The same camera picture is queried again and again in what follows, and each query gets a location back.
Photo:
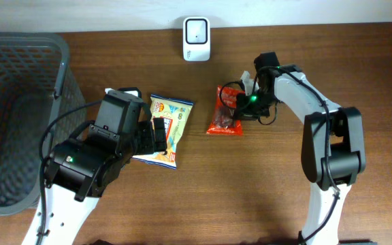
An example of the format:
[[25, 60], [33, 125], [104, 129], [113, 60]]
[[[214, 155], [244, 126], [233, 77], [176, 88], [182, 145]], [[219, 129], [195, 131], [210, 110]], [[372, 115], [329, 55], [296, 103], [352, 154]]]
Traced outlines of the red Hacks candy bag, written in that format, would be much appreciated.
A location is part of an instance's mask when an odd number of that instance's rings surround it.
[[242, 91], [236, 88], [217, 86], [216, 106], [212, 121], [206, 131], [211, 135], [243, 135], [241, 121], [233, 119], [236, 107], [236, 96]]

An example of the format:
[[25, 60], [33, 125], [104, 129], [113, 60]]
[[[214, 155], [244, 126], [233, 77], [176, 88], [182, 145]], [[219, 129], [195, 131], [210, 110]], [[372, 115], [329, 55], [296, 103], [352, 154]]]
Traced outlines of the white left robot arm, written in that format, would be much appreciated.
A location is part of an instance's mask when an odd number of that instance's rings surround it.
[[138, 88], [107, 90], [96, 119], [81, 123], [42, 159], [40, 200], [23, 244], [72, 244], [107, 185], [133, 156], [166, 152], [162, 118]]

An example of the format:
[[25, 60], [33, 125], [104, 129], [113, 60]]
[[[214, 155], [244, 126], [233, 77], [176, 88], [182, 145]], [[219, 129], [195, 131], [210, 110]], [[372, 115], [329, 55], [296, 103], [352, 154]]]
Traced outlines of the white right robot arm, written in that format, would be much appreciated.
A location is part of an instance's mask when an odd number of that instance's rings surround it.
[[343, 108], [319, 92], [297, 65], [281, 65], [275, 52], [255, 60], [256, 75], [244, 73], [233, 117], [256, 120], [284, 103], [303, 124], [301, 167], [310, 181], [310, 202], [298, 244], [339, 244], [342, 208], [366, 166], [363, 122], [355, 107]]

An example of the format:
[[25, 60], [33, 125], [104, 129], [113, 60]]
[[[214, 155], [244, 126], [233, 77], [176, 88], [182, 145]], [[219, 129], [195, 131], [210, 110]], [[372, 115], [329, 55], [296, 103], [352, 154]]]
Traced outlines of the beige wet wipes pack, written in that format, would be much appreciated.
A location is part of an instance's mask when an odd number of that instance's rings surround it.
[[156, 94], [151, 94], [150, 98], [152, 102], [150, 107], [152, 117], [164, 119], [167, 152], [135, 155], [133, 158], [147, 164], [176, 169], [177, 144], [183, 136], [193, 102], [184, 99], [162, 97]]

